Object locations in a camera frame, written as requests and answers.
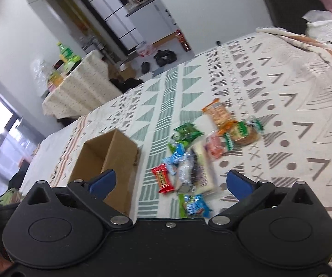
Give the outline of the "long white wafer packet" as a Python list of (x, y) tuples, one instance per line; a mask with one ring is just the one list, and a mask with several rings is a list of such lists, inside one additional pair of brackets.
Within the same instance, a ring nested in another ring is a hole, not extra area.
[(198, 166), (195, 194), (209, 194), (216, 188), (215, 173), (211, 159), (202, 142), (195, 143), (192, 149), (197, 156)]

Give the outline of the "small orange pink packet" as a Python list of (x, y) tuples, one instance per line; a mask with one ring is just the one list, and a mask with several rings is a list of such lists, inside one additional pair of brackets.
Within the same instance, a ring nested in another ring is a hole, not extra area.
[(225, 151), (224, 144), (216, 131), (211, 132), (207, 136), (205, 147), (212, 160), (221, 158)]

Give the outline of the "clear black purple packet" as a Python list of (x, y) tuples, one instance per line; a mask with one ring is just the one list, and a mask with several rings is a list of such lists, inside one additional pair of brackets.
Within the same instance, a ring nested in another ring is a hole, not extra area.
[(191, 148), (183, 154), (178, 163), (176, 191), (179, 193), (193, 193), (197, 189), (198, 173), (198, 157)]

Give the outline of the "round cake green-edged packet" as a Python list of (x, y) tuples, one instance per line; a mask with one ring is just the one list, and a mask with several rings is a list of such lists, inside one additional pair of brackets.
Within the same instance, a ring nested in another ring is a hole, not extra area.
[(224, 134), (226, 150), (232, 151), (236, 146), (248, 146), (264, 134), (264, 125), (255, 116), (235, 122)]

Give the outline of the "blue green snack packet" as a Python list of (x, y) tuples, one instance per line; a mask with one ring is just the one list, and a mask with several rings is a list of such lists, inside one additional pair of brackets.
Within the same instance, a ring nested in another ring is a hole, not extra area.
[(202, 194), (179, 194), (178, 202), (180, 218), (209, 218), (212, 212)]

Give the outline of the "red candy packet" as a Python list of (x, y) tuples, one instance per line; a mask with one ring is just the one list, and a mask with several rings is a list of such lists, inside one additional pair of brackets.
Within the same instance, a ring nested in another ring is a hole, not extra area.
[(169, 174), (167, 171), (167, 167), (165, 164), (161, 164), (157, 167), (154, 167), (151, 169), (152, 173), (154, 174), (158, 187), (159, 187), (159, 193), (161, 194), (167, 194), (170, 192), (174, 192), (174, 186), (172, 185)]

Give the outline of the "orange cracker packet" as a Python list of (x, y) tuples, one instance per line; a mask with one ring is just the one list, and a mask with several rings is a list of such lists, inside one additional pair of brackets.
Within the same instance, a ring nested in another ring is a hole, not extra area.
[(219, 135), (228, 132), (237, 122), (235, 117), (222, 105), (219, 98), (215, 98), (211, 103), (202, 108), (202, 113), (207, 114), (211, 118)]

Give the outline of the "blue candy packet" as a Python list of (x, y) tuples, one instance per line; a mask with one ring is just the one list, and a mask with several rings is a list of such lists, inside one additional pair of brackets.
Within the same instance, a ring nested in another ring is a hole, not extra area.
[(172, 176), (177, 174), (177, 170), (182, 171), (189, 169), (188, 156), (183, 143), (177, 143), (174, 152), (162, 160), (168, 173)]

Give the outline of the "brown cardboard box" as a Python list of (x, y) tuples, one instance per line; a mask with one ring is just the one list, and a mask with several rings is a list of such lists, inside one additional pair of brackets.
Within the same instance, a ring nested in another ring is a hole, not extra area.
[(117, 211), (130, 213), (140, 152), (138, 146), (120, 130), (86, 141), (78, 155), (69, 181), (89, 181), (106, 170), (116, 174), (113, 191), (103, 201)]

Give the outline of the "table with dotted cloth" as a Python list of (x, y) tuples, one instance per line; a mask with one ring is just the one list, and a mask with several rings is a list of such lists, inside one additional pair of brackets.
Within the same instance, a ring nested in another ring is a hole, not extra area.
[(80, 64), (43, 101), (43, 113), (56, 119), (80, 117), (119, 97), (122, 92), (110, 82), (109, 65), (98, 51)]

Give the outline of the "patterned bed blanket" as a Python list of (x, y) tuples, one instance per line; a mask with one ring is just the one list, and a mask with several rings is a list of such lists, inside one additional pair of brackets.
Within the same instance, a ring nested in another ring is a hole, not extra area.
[(202, 113), (214, 99), (238, 120), (256, 117), (264, 134), (214, 162), (216, 189), (208, 206), (218, 213), (235, 203), (226, 186), (227, 172), (235, 169), (278, 187), (308, 183), (332, 219), (332, 61), (269, 33), (211, 49), (52, 134), (39, 146), (21, 193), (40, 179), (64, 186), (82, 145), (119, 129), (140, 148), (131, 217), (176, 218), (178, 197), (158, 192), (152, 168), (169, 155), (176, 127), (193, 123), (204, 134), (214, 130)]

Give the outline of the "black single slipper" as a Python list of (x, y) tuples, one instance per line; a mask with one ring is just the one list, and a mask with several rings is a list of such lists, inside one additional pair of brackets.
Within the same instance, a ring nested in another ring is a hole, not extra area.
[(142, 74), (147, 74), (150, 71), (150, 63), (149, 62), (143, 62), (141, 65), (141, 72)]

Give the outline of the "green drink bottle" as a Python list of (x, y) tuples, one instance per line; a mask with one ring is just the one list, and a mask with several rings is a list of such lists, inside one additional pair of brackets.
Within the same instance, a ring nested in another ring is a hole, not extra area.
[(81, 57), (76, 55), (69, 46), (58, 42), (57, 46), (60, 50), (60, 59), (63, 61), (65, 73), (69, 73), (74, 67), (81, 62)]

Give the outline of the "black shoes pile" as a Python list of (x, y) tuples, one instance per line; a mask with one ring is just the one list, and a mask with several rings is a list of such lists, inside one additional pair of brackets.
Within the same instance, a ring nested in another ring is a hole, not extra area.
[(167, 64), (171, 64), (177, 60), (177, 55), (170, 50), (158, 50), (154, 55), (154, 60), (159, 67), (164, 67)]

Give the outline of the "pink plastic bag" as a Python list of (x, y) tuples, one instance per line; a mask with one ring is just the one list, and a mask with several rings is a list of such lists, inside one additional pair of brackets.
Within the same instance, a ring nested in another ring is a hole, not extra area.
[(156, 51), (156, 48), (154, 47), (153, 44), (149, 44), (143, 41), (137, 45), (136, 51), (140, 57), (148, 57)]

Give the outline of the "white crumpled clothes pile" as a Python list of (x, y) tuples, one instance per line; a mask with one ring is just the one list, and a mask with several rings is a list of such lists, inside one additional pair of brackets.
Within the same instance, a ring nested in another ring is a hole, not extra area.
[(306, 35), (319, 42), (332, 42), (332, 12), (308, 11), (303, 17), (306, 21)]

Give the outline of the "white cabinet with black frame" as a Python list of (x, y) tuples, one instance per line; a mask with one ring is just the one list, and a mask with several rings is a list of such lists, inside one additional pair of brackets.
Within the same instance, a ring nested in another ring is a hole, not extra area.
[(153, 44), (174, 32), (161, 0), (80, 1), (125, 55), (144, 41)]

